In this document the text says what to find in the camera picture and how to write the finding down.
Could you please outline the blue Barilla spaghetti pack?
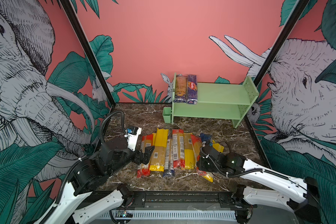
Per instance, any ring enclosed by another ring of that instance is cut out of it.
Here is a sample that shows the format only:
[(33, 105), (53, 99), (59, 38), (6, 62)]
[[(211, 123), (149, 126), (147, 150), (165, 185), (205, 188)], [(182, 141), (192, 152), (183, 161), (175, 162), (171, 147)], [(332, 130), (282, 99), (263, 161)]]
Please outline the blue Barilla spaghetti pack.
[(197, 76), (189, 74), (187, 77), (187, 104), (196, 105), (197, 102)]

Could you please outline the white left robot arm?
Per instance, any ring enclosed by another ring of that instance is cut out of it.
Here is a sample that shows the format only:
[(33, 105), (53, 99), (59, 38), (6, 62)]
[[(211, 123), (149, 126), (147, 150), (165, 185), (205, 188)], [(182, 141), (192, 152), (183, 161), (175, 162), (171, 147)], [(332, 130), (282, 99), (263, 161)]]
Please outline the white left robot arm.
[(79, 209), (97, 187), (130, 163), (147, 164), (155, 149), (136, 148), (137, 135), (128, 134), (104, 141), (98, 152), (76, 162), (65, 177), (57, 199), (35, 224), (89, 224), (97, 217), (120, 206), (129, 207), (134, 202), (134, 193), (127, 184), (119, 184), (108, 196)]

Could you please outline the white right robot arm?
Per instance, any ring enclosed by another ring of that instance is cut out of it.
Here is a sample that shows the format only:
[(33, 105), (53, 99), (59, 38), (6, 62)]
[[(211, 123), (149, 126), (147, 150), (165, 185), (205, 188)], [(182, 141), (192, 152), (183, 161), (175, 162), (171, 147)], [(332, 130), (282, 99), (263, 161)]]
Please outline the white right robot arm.
[(200, 171), (220, 174), (224, 179), (243, 178), (269, 188), (239, 187), (235, 197), (246, 204), (284, 209), (312, 224), (322, 222), (318, 182), (312, 177), (288, 176), (243, 155), (234, 152), (223, 154), (209, 145), (200, 147), (197, 166)]

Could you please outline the blue gold spaghetti bag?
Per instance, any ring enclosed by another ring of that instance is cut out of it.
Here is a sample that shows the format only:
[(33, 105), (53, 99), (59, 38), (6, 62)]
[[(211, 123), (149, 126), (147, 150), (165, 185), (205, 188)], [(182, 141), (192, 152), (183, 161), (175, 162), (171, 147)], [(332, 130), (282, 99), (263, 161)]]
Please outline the blue gold spaghetti bag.
[(174, 100), (175, 103), (186, 103), (187, 100), (187, 77), (181, 74), (176, 76), (175, 80), (175, 93)]

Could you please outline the yellow Pastatime spaghetti bag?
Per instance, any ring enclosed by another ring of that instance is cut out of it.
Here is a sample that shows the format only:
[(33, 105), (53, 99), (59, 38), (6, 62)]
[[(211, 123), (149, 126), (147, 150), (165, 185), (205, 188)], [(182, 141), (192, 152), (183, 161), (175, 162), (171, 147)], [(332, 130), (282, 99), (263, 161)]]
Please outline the yellow Pastatime spaghetti bag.
[[(224, 147), (219, 143), (215, 142), (214, 140), (211, 141), (210, 146), (212, 146), (216, 151), (220, 153), (222, 153), (224, 150)], [(213, 174), (211, 172), (201, 171), (200, 168), (197, 167), (197, 173), (210, 183), (214, 182)]]

